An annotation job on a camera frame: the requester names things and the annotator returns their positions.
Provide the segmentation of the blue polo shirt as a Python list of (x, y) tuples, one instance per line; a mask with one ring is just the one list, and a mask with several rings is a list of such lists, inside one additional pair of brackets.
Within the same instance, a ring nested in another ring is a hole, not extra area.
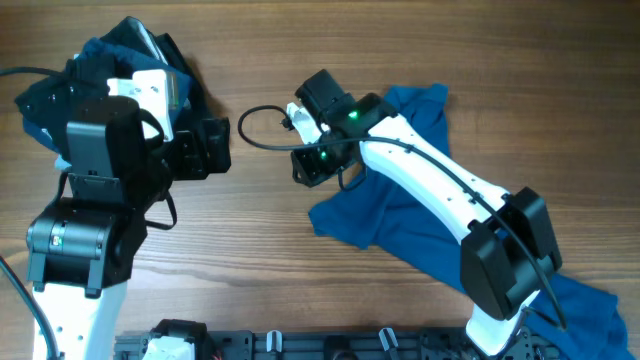
[[(385, 99), (417, 133), (443, 154), (449, 152), (444, 112), (448, 88), (394, 85)], [(386, 176), (367, 170), (347, 192), (315, 205), (309, 212), (314, 232), (367, 249), (377, 245), (435, 279), (460, 290), (459, 245), (438, 218)], [(615, 295), (562, 275), (550, 284), (568, 320), (559, 331), (538, 316), (526, 325), (546, 338), (564, 359), (629, 359), (628, 333)]]

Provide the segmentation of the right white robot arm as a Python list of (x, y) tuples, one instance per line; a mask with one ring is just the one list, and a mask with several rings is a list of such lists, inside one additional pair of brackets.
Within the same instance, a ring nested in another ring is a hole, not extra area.
[(289, 104), (289, 127), (303, 145), (293, 178), (314, 187), (361, 161), (406, 190), (454, 236), (461, 282), (474, 303), (465, 332), (482, 354), (504, 353), (562, 259), (544, 199), (486, 182), (429, 144), (389, 102), (345, 92), (326, 70), (308, 78)]

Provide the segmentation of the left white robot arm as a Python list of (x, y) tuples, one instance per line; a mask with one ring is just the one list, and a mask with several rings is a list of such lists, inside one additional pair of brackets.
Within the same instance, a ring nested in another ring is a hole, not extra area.
[(89, 99), (65, 127), (69, 170), (26, 235), (27, 279), (33, 285), (36, 359), (107, 359), (136, 252), (150, 228), (173, 222), (146, 217), (156, 203), (175, 206), (173, 182), (203, 180), (231, 166), (229, 122), (202, 119), (172, 141), (143, 126), (160, 126), (124, 96)]

